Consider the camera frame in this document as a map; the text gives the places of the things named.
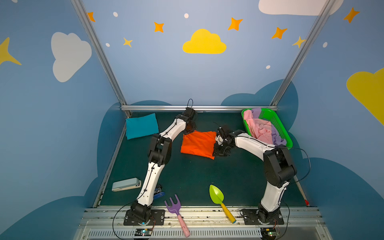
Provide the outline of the orange t shirt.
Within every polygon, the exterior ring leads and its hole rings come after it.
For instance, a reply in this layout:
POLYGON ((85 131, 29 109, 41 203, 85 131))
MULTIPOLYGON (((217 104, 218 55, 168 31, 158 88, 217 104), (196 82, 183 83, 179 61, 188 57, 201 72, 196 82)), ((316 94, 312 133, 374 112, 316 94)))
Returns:
POLYGON ((181 153, 195 155, 214 160, 214 144, 216 143, 216 132, 194 131, 183 136, 181 153))

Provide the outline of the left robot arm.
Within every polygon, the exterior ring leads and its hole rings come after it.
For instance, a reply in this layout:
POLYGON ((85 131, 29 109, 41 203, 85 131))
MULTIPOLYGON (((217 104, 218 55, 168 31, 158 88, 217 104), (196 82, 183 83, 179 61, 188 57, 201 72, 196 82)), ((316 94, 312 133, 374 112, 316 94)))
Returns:
POLYGON ((193 108, 187 107, 183 113, 175 117, 166 130, 152 136, 143 187, 128 211, 128 217, 133 221, 143 225, 150 221, 154 191, 162 170, 171 159, 173 141, 180 133, 188 135, 197 129, 196 115, 197 112, 193 108))

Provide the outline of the green plastic basket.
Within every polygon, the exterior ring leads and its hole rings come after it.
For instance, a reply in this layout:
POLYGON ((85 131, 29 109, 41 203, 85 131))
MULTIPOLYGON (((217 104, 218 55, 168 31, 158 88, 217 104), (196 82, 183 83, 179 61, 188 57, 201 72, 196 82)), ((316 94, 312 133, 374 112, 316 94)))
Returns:
POLYGON ((293 142, 278 115, 266 108, 244 109, 243 123, 246 132, 266 144, 284 145, 289 149, 293 142))

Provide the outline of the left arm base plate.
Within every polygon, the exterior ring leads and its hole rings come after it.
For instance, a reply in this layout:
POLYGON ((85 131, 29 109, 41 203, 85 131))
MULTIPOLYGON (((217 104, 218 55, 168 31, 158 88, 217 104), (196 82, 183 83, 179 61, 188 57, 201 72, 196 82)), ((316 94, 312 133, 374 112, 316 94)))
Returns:
POLYGON ((124 218, 124 226, 162 226, 165 220, 165 210, 148 210, 143 213, 134 213, 128 210, 124 218))

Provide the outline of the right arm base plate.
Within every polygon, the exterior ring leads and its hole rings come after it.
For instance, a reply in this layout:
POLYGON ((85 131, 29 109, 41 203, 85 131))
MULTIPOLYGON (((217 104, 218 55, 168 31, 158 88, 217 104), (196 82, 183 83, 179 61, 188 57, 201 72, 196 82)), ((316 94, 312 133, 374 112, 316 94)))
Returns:
POLYGON ((284 219, 280 209, 268 212, 264 209, 241 209, 245 225, 283 225, 284 219))

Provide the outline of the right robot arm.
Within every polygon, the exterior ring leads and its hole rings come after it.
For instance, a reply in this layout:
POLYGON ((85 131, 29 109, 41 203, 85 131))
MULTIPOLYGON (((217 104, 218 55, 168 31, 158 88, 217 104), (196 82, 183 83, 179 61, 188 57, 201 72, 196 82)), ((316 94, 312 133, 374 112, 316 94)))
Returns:
POLYGON ((289 149, 284 145, 275 146, 262 142, 242 130, 232 131, 227 125, 219 127, 213 156, 226 157, 235 147, 246 150, 263 161, 267 185, 258 206, 257 218, 261 224, 269 224, 279 217, 284 192, 290 180, 297 174, 289 149))

